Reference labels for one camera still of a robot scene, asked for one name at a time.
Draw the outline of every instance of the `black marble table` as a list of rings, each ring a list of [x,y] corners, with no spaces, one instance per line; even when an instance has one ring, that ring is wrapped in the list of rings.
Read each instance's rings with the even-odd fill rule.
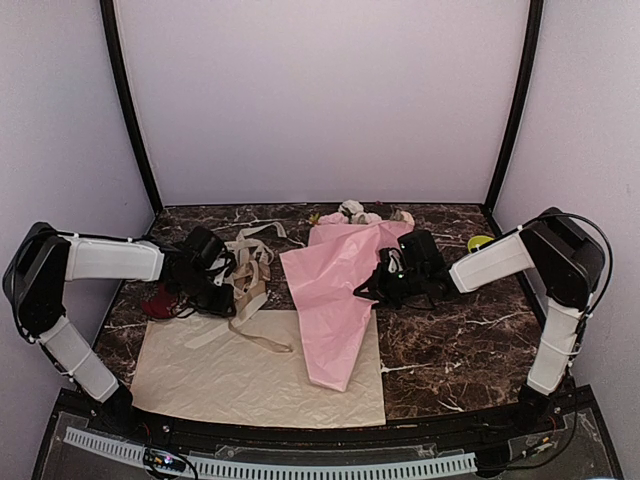
[[[470,237],[490,234],[475,205],[381,204],[367,211],[389,218],[397,208],[411,212],[416,228],[430,230],[445,259],[466,253]],[[235,205],[167,208],[152,235],[182,239],[196,225],[233,240],[242,229],[278,221],[293,242],[275,229],[255,235],[281,253],[306,243],[312,214],[335,212],[337,204]],[[272,264],[266,309],[294,309],[279,258]],[[147,317],[140,301],[154,286],[126,283],[96,342],[96,352],[130,384],[144,339]],[[515,403],[533,362],[540,329],[517,280],[499,280],[468,295],[438,303],[434,311],[378,311],[378,332],[387,419],[415,418]]]

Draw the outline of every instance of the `pink paper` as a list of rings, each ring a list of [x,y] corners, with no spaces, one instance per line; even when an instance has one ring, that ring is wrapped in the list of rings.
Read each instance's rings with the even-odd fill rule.
[[[398,237],[411,230],[412,225],[389,221],[319,225],[311,229],[309,247],[280,255],[311,383],[347,389],[374,303],[353,290],[373,273],[378,250],[397,247]]]

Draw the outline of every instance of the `wall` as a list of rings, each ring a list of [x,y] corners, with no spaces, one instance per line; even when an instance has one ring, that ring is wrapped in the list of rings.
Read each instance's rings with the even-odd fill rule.
[[[609,235],[613,283],[575,370],[591,383],[627,478],[640,478],[640,4],[548,2],[531,90],[496,216],[550,205]]]
[[[482,202],[528,4],[118,2],[163,200]]]
[[[0,6],[0,268],[31,224],[137,235],[151,208],[120,113],[98,2]],[[65,303],[92,340],[114,294],[111,282],[69,286]],[[15,331],[0,299],[2,471],[30,478],[63,381]]]

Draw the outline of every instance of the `beige paper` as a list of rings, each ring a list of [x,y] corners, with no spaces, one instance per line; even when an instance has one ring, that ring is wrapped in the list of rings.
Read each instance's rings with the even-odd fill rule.
[[[142,410],[189,420],[262,427],[384,425],[378,330],[372,318],[347,391],[311,385],[295,311],[262,310],[243,331],[294,352],[270,352],[227,332],[193,349],[186,344],[226,320],[192,315],[149,322],[131,391]]]

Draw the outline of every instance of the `black pole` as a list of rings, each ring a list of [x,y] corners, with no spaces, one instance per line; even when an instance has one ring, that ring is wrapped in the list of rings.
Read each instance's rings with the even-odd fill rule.
[[[162,200],[160,199],[156,181],[153,178],[149,157],[147,156],[144,142],[142,141],[138,118],[133,108],[133,99],[131,97],[129,81],[127,80],[127,71],[124,67],[124,58],[122,57],[122,46],[120,45],[120,37],[118,36],[118,24],[116,22],[113,0],[100,0],[100,9],[102,11],[102,24],[104,25],[104,34],[107,39],[107,48],[109,49],[109,58],[111,59],[111,70],[113,70],[113,79],[116,82],[124,122],[127,126],[127,132],[129,132],[129,140],[131,141],[144,188],[147,191],[147,197],[149,197],[153,211],[158,214],[163,208]]]
[[[529,4],[527,32],[524,37],[524,46],[522,47],[522,57],[520,59],[520,70],[518,71],[518,80],[516,81],[516,88],[513,94],[509,120],[507,121],[507,128],[505,129],[504,138],[502,139],[502,146],[500,147],[500,154],[498,155],[496,168],[493,172],[489,192],[487,193],[487,198],[484,201],[484,207],[489,213],[493,212],[496,203],[498,202],[500,190],[502,189],[502,184],[504,183],[504,178],[507,175],[507,169],[509,168],[509,161],[513,154],[513,147],[516,143],[518,129],[520,128],[520,120],[522,119],[522,112],[524,111],[524,104],[527,99],[527,91],[529,90],[529,82],[531,80],[531,72],[533,70],[533,61],[536,56],[538,34],[540,33],[540,24],[542,22],[543,5],[544,0],[531,0],[531,3]]]

